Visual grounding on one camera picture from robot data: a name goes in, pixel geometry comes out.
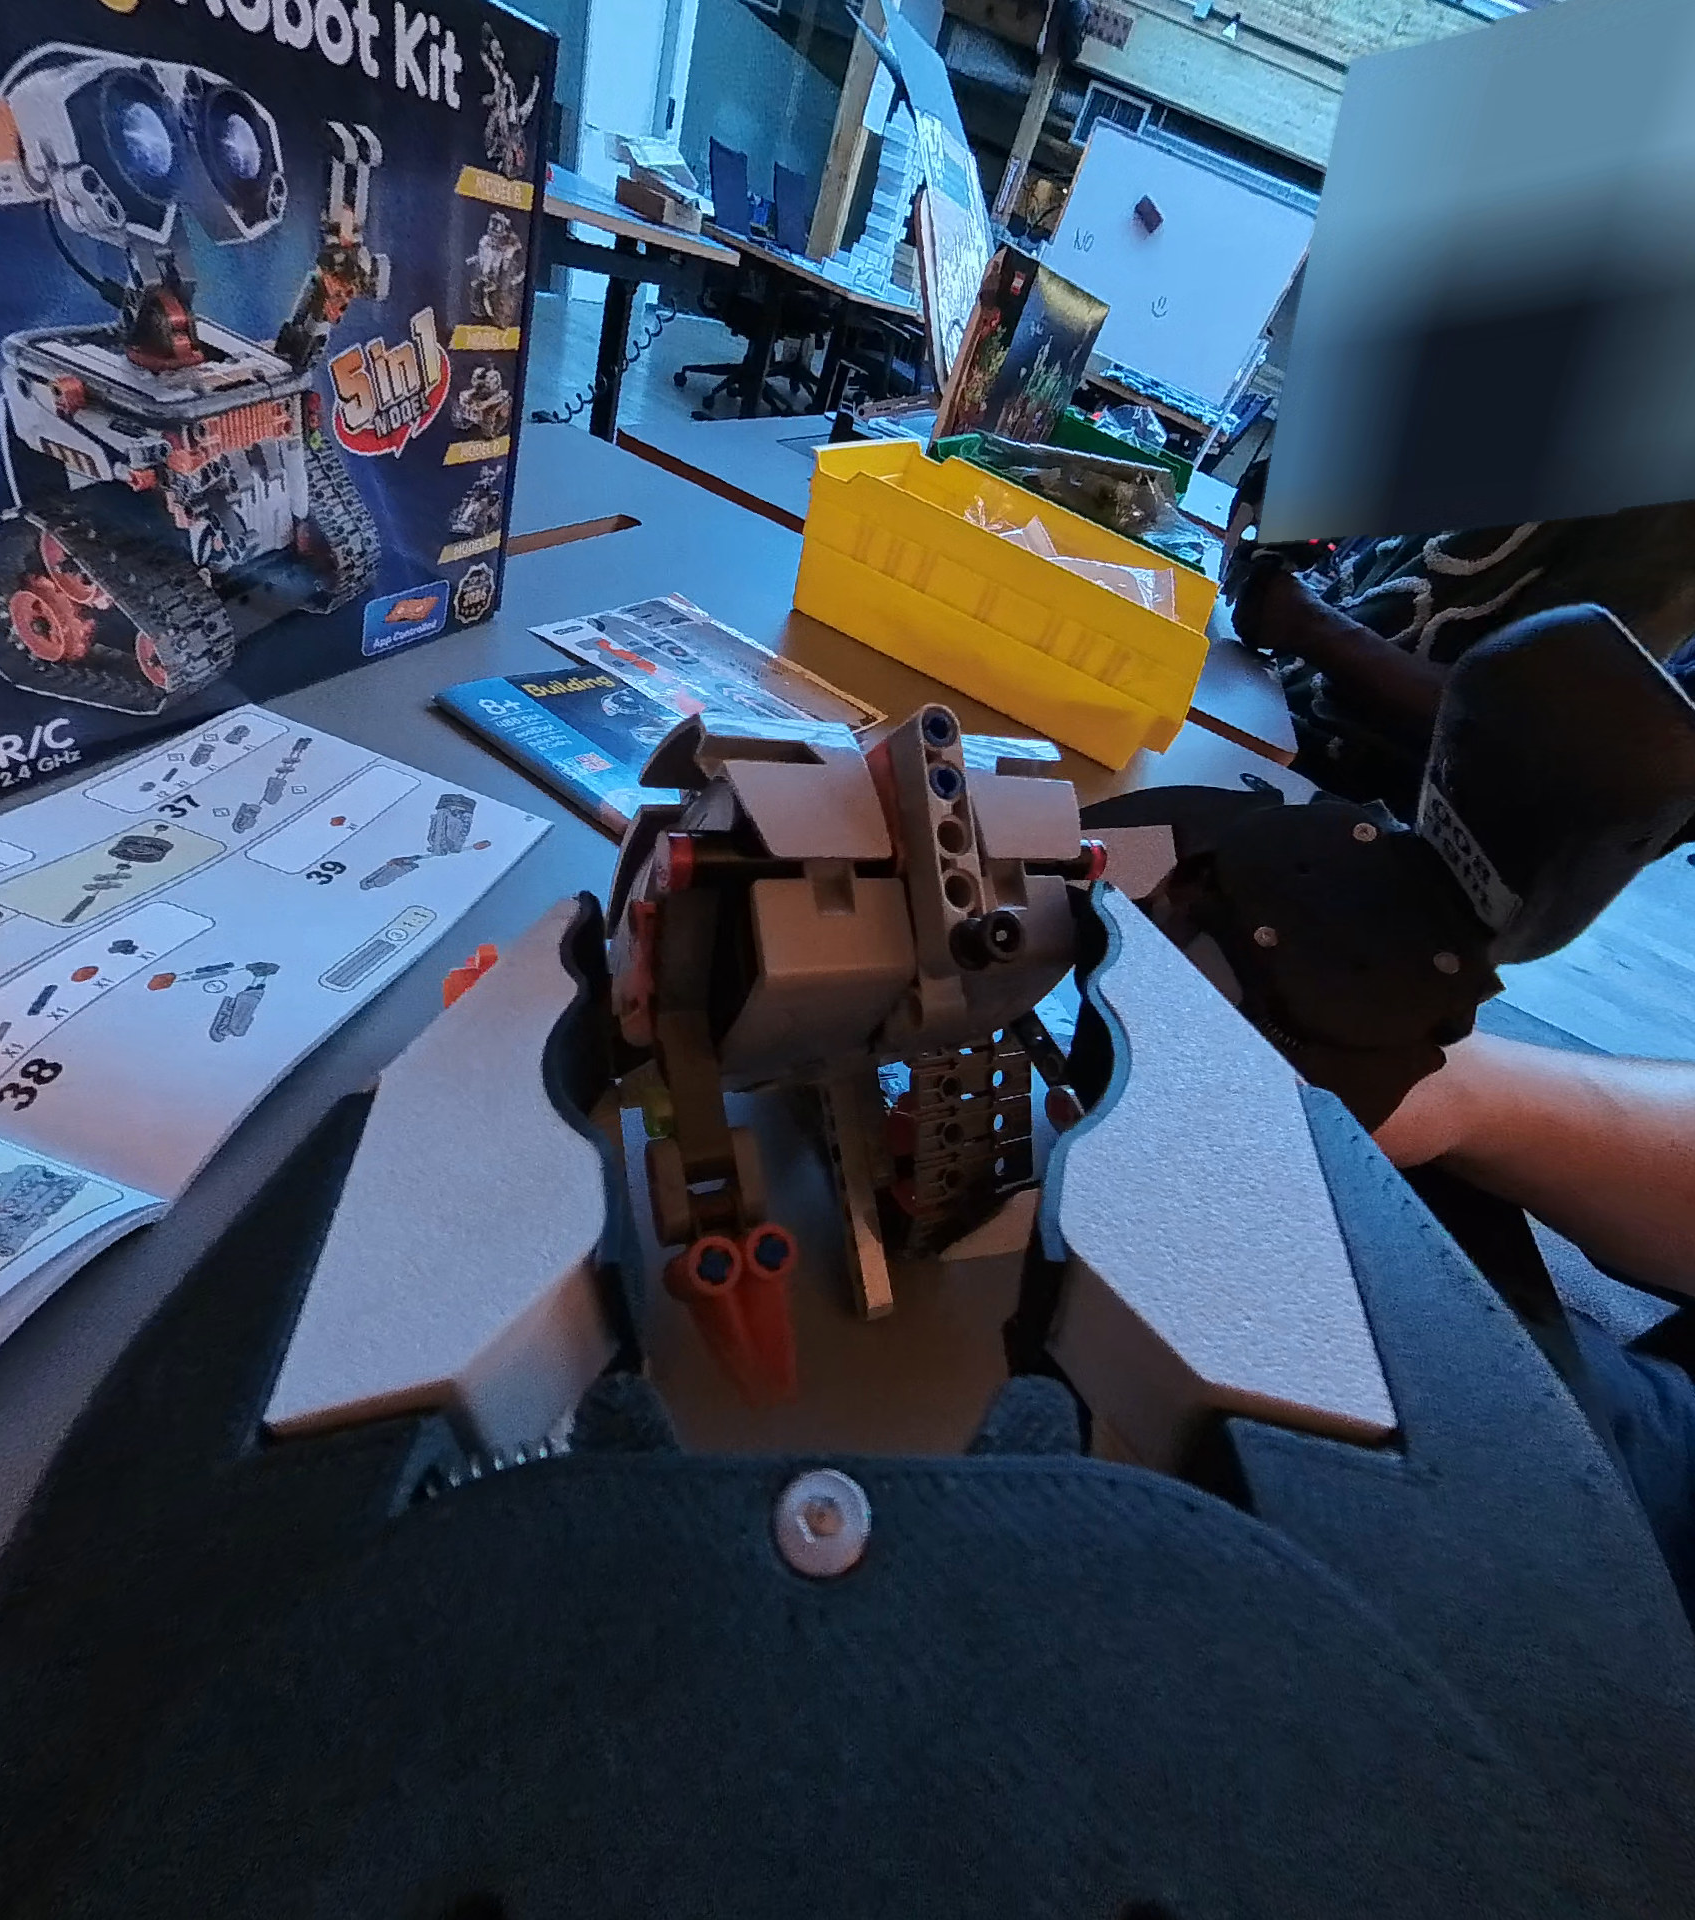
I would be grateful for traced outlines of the open instruction booklet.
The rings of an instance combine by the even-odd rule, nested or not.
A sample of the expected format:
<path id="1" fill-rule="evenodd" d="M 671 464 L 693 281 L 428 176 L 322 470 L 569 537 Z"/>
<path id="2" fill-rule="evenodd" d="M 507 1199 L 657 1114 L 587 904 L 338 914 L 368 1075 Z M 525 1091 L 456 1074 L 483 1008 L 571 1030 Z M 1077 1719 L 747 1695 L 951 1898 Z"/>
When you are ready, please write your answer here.
<path id="1" fill-rule="evenodd" d="M 258 706 L 0 815 L 0 1343 L 545 829 Z"/>

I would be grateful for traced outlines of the whiteboard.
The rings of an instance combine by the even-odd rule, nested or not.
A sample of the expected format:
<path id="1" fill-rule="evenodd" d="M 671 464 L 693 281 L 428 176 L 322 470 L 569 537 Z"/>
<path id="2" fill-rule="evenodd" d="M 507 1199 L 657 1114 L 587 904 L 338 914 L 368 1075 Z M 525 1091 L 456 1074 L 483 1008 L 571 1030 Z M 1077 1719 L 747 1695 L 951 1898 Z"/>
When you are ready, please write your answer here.
<path id="1" fill-rule="evenodd" d="M 1107 304 L 1099 352 L 1217 406 L 1303 258 L 1317 195 L 1099 119 L 1045 264 Z"/>

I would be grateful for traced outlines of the person's right forearm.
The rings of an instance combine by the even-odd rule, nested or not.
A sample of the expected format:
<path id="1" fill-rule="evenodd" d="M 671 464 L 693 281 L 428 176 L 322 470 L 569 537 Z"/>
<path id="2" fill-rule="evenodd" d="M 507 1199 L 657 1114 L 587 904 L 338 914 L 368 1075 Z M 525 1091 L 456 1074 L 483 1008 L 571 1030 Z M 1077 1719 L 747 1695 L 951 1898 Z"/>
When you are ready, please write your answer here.
<path id="1" fill-rule="evenodd" d="M 1631 1284 L 1695 1295 L 1695 1063 L 1471 1033 L 1375 1129 L 1399 1168 L 1441 1164 Z"/>

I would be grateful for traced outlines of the grey orange block toy robot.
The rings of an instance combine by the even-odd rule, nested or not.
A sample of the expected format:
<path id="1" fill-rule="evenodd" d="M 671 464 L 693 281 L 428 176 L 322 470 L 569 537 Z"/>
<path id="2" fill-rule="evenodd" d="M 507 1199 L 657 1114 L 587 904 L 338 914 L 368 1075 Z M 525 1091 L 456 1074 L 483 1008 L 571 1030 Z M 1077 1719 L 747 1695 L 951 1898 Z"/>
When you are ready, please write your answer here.
<path id="1" fill-rule="evenodd" d="M 801 1260 L 741 1091 L 819 1098 L 851 1287 L 893 1307 L 877 1189 L 891 1177 L 881 1067 L 1013 1033 L 1053 1108 L 1063 1054 L 1037 1006 L 1075 963 L 1073 910 L 1107 867 L 1069 780 L 967 764 L 927 704 L 865 749 L 733 757 L 679 722 L 639 776 L 605 907 L 605 1032 L 643 1110 L 667 1291 L 753 1403 L 795 1391 Z"/>

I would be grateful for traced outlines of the grey desk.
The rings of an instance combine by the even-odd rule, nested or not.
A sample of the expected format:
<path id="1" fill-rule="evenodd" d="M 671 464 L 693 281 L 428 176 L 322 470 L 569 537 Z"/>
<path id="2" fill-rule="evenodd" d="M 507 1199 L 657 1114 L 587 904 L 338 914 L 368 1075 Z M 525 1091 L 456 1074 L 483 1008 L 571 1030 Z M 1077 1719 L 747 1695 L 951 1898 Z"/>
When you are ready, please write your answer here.
<path id="1" fill-rule="evenodd" d="M 499 616 L 274 698 L 286 715 L 448 776 L 481 798 L 551 819 L 539 846 L 454 923 L 416 966 L 348 1021 L 232 1136 L 162 1222 L 118 1241 L 70 1278 L 0 1346 L 0 1546 L 34 1498 L 96 1385 L 268 1177 L 348 1093 L 366 1091 L 442 1010 L 442 974 L 483 941 L 509 943 L 555 900 L 599 893 L 611 844 L 432 706 L 450 683 L 521 673 L 543 654 L 531 629 L 669 591 L 819 678 L 899 715 L 937 700 L 981 734 L 1019 725 L 963 693 L 793 610 L 795 534 L 641 457 L 563 425 L 523 436 L 517 524 Z M 711 1451 L 937 1455 L 957 1451 L 1003 1379 L 1001 1322 L 1017 1264 L 979 1260 L 967 1276 L 907 1266 L 899 1304 L 863 1322 L 839 1273 L 839 1222 L 819 1192 L 809 1108 L 793 1098 L 741 1100 L 763 1129 L 775 1187 L 803 1245 L 795 1294 L 801 1395 L 765 1412 L 733 1397 L 697 1347 L 681 1310 L 655 1306 L 649 1353 L 687 1443 Z"/>

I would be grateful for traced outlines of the background work table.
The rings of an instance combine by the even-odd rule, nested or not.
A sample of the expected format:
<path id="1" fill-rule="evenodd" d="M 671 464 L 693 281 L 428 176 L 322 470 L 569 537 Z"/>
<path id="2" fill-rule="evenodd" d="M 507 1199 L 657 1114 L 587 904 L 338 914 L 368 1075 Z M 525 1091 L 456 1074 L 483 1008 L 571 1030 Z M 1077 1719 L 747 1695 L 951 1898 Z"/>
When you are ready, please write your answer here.
<path id="1" fill-rule="evenodd" d="M 611 199 L 609 192 L 581 173 L 547 162 L 535 190 L 539 251 L 547 264 L 607 278 L 593 379 L 565 402 L 559 420 L 587 412 L 595 437 L 611 441 L 619 424 L 621 374 L 629 359 L 627 328 L 631 292 L 651 286 L 681 305 L 695 289 L 693 273 L 705 269 L 759 272 L 765 275 L 763 315 L 747 338 L 739 364 L 739 417 L 751 420 L 763 399 L 763 382 L 773 342 L 781 335 L 785 300 L 795 287 L 821 300 L 831 321 L 821 364 L 819 408 L 835 404 L 843 370 L 843 330 L 851 320 L 923 326 L 919 301 L 891 300 L 851 281 L 829 278 L 817 262 L 787 251 L 775 241 L 739 235 L 713 225 L 687 234 L 643 217 Z"/>

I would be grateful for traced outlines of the sticker sheet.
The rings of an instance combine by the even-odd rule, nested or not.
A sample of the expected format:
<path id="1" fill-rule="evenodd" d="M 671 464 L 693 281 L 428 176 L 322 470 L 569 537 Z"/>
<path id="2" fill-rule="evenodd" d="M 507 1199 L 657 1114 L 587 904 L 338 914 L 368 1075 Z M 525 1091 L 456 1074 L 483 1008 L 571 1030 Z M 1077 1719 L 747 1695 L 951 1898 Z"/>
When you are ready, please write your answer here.
<path id="1" fill-rule="evenodd" d="M 641 689 L 679 713 L 679 722 L 697 720 L 705 744 L 733 757 L 813 761 L 833 751 L 857 754 L 891 727 L 881 709 L 679 593 L 539 626 L 535 635 L 571 664 Z"/>

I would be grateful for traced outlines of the dark grey toy track belt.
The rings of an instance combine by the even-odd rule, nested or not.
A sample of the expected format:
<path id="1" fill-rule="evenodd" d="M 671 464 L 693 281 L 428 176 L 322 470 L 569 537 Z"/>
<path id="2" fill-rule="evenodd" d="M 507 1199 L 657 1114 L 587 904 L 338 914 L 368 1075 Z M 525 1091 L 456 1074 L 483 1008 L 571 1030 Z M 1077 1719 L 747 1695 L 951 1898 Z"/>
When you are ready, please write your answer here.
<path id="1" fill-rule="evenodd" d="M 929 1258 L 1033 1180 L 1031 1062 L 997 1030 L 881 1067 L 891 1177 L 877 1189 L 883 1248 Z"/>

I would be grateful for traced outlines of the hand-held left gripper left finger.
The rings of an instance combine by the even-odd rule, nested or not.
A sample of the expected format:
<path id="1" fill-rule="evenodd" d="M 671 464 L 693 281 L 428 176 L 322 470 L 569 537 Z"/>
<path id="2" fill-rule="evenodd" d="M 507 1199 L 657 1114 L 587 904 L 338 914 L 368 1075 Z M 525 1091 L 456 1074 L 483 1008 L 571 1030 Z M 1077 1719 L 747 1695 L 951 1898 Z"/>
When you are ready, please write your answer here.
<path id="1" fill-rule="evenodd" d="M 643 1302 L 599 902 L 555 902 L 382 1074 L 292 1332 L 280 1436 L 438 1412 L 545 1440 Z"/>

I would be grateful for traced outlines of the dark colourful box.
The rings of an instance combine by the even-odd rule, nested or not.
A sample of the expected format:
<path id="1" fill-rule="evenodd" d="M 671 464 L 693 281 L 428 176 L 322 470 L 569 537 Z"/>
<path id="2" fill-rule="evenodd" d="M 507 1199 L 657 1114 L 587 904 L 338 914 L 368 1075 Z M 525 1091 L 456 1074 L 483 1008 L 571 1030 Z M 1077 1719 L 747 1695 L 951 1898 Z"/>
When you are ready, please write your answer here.
<path id="1" fill-rule="evenodd" d="M 943 385 L 933 437 L 993 434 L 1049 443 L 1085 378 L 1107 301 L 1027 251 L 987 262 Z"/>

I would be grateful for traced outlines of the blue toy robot box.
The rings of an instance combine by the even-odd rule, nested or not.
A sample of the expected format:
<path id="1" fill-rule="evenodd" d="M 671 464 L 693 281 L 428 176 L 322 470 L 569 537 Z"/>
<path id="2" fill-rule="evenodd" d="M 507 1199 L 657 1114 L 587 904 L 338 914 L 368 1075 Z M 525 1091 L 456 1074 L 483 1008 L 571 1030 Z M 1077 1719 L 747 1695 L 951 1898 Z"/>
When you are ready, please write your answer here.
<path id="1" fill-rule="evenodd" d="M 497 610 L 555 61 L 0 2 L 0 794 Z"/>

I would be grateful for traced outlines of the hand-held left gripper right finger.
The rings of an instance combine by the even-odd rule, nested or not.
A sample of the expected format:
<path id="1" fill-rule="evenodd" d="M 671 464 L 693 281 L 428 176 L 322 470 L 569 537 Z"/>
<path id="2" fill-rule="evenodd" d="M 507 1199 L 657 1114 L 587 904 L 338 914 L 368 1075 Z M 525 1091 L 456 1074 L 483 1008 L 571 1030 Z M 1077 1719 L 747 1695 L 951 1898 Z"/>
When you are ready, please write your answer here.
<path id="1" fill-rule="evenodd" d="M 1113 1063 L 1045 1180 L 1049 1355 L 1129 1455 L 1185 1455 L 1213 1416 L 1387 1441 L 1299 1078 L 1139 907 L 1097 883 L 1091 910 Z"/>

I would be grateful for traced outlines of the green storage bin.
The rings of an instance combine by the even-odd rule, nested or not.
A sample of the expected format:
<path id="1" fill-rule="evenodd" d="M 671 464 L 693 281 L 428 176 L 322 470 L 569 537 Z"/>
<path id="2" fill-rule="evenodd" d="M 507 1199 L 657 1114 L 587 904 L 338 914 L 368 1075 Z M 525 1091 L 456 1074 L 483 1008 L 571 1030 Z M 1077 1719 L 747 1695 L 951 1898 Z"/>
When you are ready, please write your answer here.
<path id="1" fill-rule="evenodd" d="M 1045 443 L 1013 441 L 999 434 L 971 432 L 929 441 L 933 460 L 967 460 L 989 471 L 1007 474 L 1011 467 L 1057 467 L 1061 464 L 1099 464 L 1101 467 L 1147 467 L 1163 471 L 1175 499 L 1181 499 L 1195 476 L 1195 465 L 1165 445 L 1139 445 L 1119 434 L 1103 429 L 1093 417 L 1067 408 Z"/>

